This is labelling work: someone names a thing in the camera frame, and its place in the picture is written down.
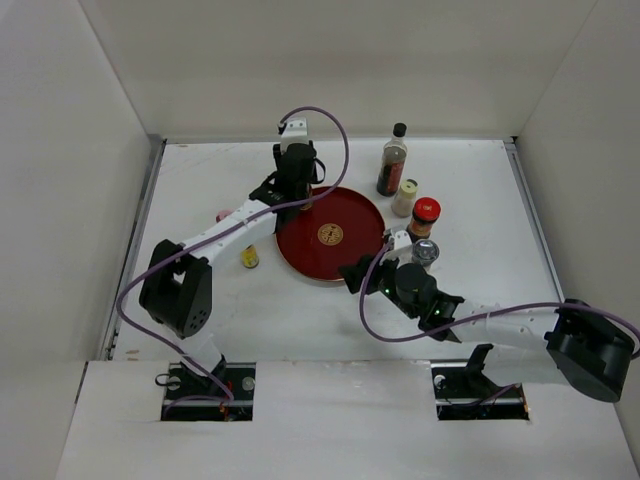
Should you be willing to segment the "yellow label oil bottle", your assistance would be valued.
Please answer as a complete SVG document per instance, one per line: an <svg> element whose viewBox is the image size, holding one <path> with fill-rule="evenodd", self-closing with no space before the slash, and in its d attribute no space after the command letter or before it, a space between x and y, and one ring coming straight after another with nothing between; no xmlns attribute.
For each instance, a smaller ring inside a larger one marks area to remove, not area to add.
<svg viewBox="0 0 640 480"><path fill-rule="evenodd" d="M259 265L260 258L254 245L249 245L241 252L242 265L247 269L256 268Z"/></svg>

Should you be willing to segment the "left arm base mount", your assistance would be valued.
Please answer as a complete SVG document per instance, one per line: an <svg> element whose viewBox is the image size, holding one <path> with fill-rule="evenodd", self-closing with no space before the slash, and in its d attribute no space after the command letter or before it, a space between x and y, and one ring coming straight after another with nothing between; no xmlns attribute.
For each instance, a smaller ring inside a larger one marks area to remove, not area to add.
<svg viewBox="0 0 640 480"><path fill-rule="evenodd" d="M220 380L232 393L224 391L208 378L195 375L180 363L170 363L154 383L163 391L162 421L169 422L246 422L253 419L256 392L256 364L228 363Z"/></svg>

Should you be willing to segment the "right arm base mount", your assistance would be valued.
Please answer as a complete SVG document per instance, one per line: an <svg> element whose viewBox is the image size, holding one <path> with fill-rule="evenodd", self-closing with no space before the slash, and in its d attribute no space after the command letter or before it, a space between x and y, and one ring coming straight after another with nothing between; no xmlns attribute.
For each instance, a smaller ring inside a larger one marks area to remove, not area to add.
<svg viewBox="0 0 640 480"><path fill-rule="evenodd" d="M431 363L435 409L440 421L529 420L519 384L499 386L484 375L491 344L476 346L467 360Z"/></svg>

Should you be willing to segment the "yellow cap red sauce bottle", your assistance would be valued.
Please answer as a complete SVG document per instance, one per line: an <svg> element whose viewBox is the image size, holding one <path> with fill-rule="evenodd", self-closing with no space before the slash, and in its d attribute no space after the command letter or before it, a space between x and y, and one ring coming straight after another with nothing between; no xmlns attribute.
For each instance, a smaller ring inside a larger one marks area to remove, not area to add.
<svg viewBox="0 0 640 480"><path fill-rule="evenodd" d="M313 197L313 185L308 184L306 194L305 194L306 203L300 206L301 211L307 211L312 208L313 206L312 197Z"/></svg>

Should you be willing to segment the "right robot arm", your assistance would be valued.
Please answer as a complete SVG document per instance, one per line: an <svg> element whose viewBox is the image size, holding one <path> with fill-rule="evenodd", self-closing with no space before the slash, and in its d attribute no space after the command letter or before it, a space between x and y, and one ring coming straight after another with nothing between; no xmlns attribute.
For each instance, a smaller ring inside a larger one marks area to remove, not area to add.
<svg viewBox="0 0 640 480"><path fill-rule="evenodd" d="M365 255L339 272L359 298L380 293L416 320L412 340L474 344L463 380L475 395L517 383L567 384L591 399L616 403L639 356L636 327L580 300L483 306L440 290L419 264L381 256Z"/></svg>

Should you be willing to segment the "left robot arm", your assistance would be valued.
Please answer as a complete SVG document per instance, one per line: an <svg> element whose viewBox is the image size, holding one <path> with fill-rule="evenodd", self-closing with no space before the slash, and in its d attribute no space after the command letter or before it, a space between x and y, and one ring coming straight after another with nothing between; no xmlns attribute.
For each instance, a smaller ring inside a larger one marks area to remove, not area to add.
<svg viewBox="0 0 640 480"><path fill-rule="evenodd" d="M206 399L224 387L223 355L213 343L207 321L212 313L213 275L254 242L279 232L301 210L294 202L310 197L318 184L320 163L311 141L273 147L276 170L249 195L244 204L203 234L182 243L163 240L153 250L151 268L167 258L202 242L217 239L192 251L147 277L139 295L140 306L171 333L185 355L197 366L184 361L190 371L190 386Z"/></svg>

